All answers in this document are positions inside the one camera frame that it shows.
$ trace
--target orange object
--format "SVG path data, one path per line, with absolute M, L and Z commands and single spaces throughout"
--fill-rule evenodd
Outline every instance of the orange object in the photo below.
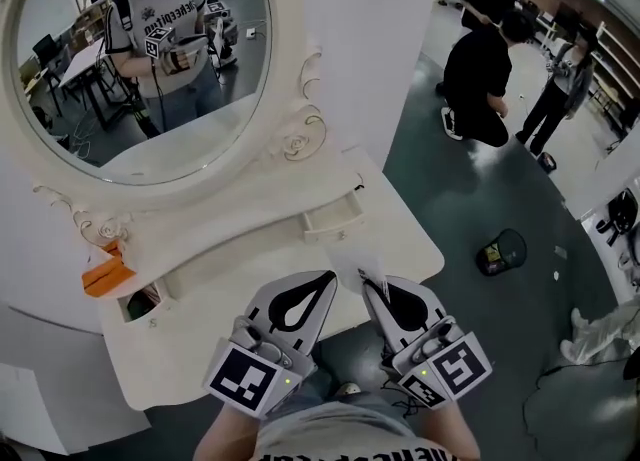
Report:
M 91 297 L 102 297 L 108 294 L 136 274 L 124 265 L 117 241 L 102 249 L 113 258 L 82 275 L 84 292 Z

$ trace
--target white vanity table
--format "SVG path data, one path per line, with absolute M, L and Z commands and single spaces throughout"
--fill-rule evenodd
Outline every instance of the white vanity table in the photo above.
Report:
M 388 274 L 416 282 L 442 270 L 442 254 L 366 153 L 334 148 L 311 97 L 322 51 L 307 45 L 302 0 L 265 0 L 269 53 L 255 93 L 101 168 L 49 136 L 17 82 L 13 19 L 22 1 L 0 0 L 0 139 L 31 172 L 34 191 L 66 203 L 88 242 L 118 241 L 136 272 L 97 301 L 132 408 L 203 396 L 216 342 L 255 292 L 330 269 L 332 244 L 353 241 L 377 253 Z M 334 206 L 347 212 L 325 213 Z M 170 306 L 126 323 L 128 299 L 154 281 L 166 284 Z M 367 320 L 362 298 L 340 288 L 322 336 Z

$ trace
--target mirror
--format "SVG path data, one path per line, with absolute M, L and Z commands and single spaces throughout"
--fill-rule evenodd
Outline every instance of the mirror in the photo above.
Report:
M 16 89 L 42 150 L 106 181 L 170 182 L 242 134 L 270 33 L 268 0 L 24 0 Z

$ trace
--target black jeans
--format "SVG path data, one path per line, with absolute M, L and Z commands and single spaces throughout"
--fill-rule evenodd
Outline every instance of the black jeans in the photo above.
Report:
M 518 140 L 524 144 L 531 137 L 538 125 L 544 120 L 542 127 L 531 142 L 531 153 L 540 155 L 544 145 L 549 141 L 562 119 L 567 115 L 565 107 L 569 97 L 555 82 L 550 82 L 542 92 L 529 117 L 524 122 L 522 131 L 516 134 Z
M 448 94 L 447 102 L 453 110 L 456 134 L 476 139 L 496 148 L 509 141 L 509 132 L 504 122 L 485 100 L 472 99 L 469 96 L 457 97 Z

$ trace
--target hand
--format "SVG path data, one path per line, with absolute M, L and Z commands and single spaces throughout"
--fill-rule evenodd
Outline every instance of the hand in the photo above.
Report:
M 187 58 L 187 54 L 183 51 L 165 52 L 160 57 L 162 68 L 167 75 L 175 75 L 176 73 L 184 72 L 191 68 L 189 58 Z

